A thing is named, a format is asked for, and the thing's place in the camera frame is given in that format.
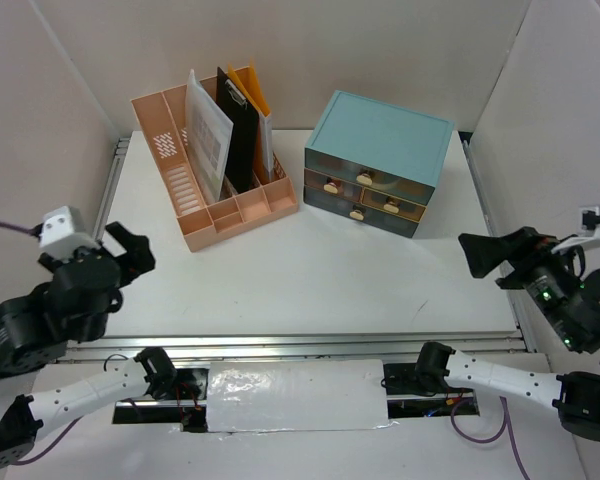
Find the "desk organizer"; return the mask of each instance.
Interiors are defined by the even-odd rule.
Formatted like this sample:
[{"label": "desk organizer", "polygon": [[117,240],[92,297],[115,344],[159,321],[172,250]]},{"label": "desk organizer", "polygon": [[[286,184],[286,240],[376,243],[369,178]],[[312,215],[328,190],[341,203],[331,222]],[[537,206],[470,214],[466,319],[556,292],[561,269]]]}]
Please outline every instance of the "desk organizer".
[{"label": "desk organizer", "polygon": [[[247,69],[239,69],[237,73],[247,83]],[[216,77],[200,83],[215,99]],[[275,154],[273,182],[261,185],[254,175],[253,189],[240,195],[230,193],[231,196],[226,200],[205,204],[187,157],[186,94],[187,86],[182,85],[137,98],[131,103],[169,192],[189,250],[198,251],[297,212],[298,202],[291,179]]]},{"label": "desk organizer", "polygon": [[453,123],[336,91],[305,147],[304,201],[412,237]]}]

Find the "pink desk organizer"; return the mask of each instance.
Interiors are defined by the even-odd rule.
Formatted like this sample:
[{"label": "pink desk organizer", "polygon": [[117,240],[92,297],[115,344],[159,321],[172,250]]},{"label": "pink desk organizer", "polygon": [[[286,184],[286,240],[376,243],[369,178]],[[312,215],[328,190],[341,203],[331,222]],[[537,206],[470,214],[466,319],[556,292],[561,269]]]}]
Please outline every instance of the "pink desk organizer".
[{"label": "pink desk organizer", "polygon": [[[247,69],[237,70],[241,77]],[[216,77],[200,82],[215,99]],[[185,96],[187,86],[132,100],[138,122],[162,176],[189,250],[252,230],[298,211],[291,179],[275,157],[276,179],[226,200],[207,205],[187,157]]]}]

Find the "drawer knob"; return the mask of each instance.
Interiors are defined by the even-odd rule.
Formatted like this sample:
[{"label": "drawer knob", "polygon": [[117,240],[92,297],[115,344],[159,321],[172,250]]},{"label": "drawer knob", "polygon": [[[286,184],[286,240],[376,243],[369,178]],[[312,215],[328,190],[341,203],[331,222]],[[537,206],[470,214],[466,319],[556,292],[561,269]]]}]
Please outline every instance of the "drawer knob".
[{"label": "drawer knob", "polygon": [[322,188],[324,188],[325,192],[333,193],[334,195],[338,194],[338,186],[333,182],[325,183]]},{"label": "drawer knob", "polygon": [[349,212],[349,216],[354,220],[358,220],[359,222],[364,220],[364,215],[360,210],[352,210],[351,212]]},{"label": "drawer knob", "polygon": [[382,207],[385,209],[385,211],[389,212],[389,213],[398,213],[400,211],[400,209],[398,208],[398,205],[396,205],[396,202],[394,202],[393,200],[387,200],[387,203],[384,204],[384,207]]},{"label": "drawer knob", "polygon": [[369,175],[368,173],[361,173],[356,177],[356,180],[358,181],[358,183],[366,185],[367,187],[373,183],[373,180],[371,180],[371,175]]}]

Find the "clipboard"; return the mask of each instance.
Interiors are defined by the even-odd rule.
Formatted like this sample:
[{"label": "clipboard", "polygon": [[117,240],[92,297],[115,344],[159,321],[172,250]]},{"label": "clipboard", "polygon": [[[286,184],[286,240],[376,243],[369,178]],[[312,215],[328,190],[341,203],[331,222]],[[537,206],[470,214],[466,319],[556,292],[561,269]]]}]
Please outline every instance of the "clipboard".
[{"label": "clipboard", "polygon": [[260,123],[258,125],[258,138],[256,140],[253,171],[256,173],[262,184],[273,182],[275,180],[273,121],[271,118],[271,109],[260,88],[260,82],[258,81],[258,75],[256,74],[253,61],[249,63],[247,74],[243,76],[242,79],[231,65],[229,65],[227,75],[258,111]]},{"label": "clipboard", "polygon": [[221,68],[218,68],[216,103],[233,122],[225,175],[238,193],[244,193],[251,186],[258,111]]}]

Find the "cabinet lid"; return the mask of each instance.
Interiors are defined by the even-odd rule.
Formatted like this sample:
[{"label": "cabinet lid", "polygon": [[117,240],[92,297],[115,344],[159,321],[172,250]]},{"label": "cabinet lid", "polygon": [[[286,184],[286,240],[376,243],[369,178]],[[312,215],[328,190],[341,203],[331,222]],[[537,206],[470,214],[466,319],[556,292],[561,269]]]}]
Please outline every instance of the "cabinet lid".
[{"label": "cabinet lid", "polygon": [[336,91],[307,148],[435,187],[453,122]]}]

